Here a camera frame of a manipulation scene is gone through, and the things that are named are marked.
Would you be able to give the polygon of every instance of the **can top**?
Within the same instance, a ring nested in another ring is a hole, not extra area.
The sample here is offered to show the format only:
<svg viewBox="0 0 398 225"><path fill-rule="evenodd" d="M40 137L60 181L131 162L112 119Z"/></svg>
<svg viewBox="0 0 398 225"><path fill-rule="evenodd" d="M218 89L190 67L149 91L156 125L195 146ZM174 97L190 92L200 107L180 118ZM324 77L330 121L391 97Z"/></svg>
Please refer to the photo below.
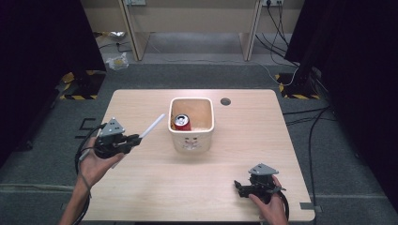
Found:
<svg viewBox="0 0 398 225"><path fill-rule="evenodd" d="M179 114L176 116L175 125L184 126L190 122L190 118L186 114Z"/></svg>

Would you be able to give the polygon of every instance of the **soda can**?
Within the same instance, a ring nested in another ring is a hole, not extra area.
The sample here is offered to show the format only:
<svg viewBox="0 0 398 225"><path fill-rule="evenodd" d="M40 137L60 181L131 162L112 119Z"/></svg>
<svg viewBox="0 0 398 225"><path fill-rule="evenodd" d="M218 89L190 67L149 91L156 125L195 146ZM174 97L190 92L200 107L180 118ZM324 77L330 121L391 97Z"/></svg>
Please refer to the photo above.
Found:
<svg viewBox="0 0 398 225"><path fill-rule="evenodd" d="M191 130L191 121L188 115L179 114L174 120L174 126L176 130Z"/></svg>

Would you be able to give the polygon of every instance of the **gray mounting plate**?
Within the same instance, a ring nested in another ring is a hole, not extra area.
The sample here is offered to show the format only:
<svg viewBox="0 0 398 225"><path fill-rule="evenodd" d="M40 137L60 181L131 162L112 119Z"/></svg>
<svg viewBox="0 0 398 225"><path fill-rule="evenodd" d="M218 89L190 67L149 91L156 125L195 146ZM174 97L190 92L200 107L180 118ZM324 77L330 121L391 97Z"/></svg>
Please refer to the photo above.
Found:
<svg viewBox="0 0 398 225"><path fill-rule="evenodd" d="M264 163L260 163L257 166L251 168L249 170L249 173L255 175L272 175L272 174L278 174L279 172L273 168L270 168Z"/></svg>
<svg viewBox="0 0 398 225"><path fill-rule="evenodd" d="M111 136L111 135L115 135L115 134L121 134L121 133L124 133L124 132L125 132L125 129L113 117L106 124L106 126L102 129L102 131L100 132L99 136L100 137L106 137L106 136Z"/></svg>

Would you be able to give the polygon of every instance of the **black curtain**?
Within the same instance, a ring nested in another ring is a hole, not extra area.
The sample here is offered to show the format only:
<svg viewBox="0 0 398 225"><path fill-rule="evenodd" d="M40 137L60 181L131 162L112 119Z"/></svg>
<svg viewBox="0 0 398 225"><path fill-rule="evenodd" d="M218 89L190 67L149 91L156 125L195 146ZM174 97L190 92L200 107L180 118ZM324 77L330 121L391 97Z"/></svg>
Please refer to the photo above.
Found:
<svg viewBox="0 0 398 225"><path fill-rule="evenodd" d="M301 62L311 51L307 42L318 21L303 18L322 14L324 7L307 7L316 2L305 1L286 57ZM319 60L313 66L321 68L331 105L355 150L398 211L398 3L346 1L332 19L338 22L329 28L324 48L314 51Z"/></svg>
<svg viewBox="0 0 398 225"><path fill-rule="evenodd" d="M1 166L65 74L106 69L79 0L4 0L0 31Z"/></svg>

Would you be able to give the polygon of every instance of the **light wood tabletop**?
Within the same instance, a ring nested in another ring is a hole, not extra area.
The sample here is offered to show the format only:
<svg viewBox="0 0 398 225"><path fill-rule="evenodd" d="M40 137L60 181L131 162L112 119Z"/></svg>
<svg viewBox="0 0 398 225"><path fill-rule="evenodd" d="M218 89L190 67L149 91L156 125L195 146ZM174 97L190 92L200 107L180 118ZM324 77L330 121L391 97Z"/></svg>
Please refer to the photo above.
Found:
<svg viewBox="0 0 398 225"><path fill-rule="evenodd" d="M214 107L211 147L199 155L178 153L168 130L173 98L210 98ZM229 98L231 104L221 104ZM272 90L117 90L103 122L114 117L125 135L143 133L166 116L92 188L84 220L259 221L258 208L240 198L234 180L250 184L259 163L276 176L290 206L290 221L310 221L313 210L301 169Z"/></svg>

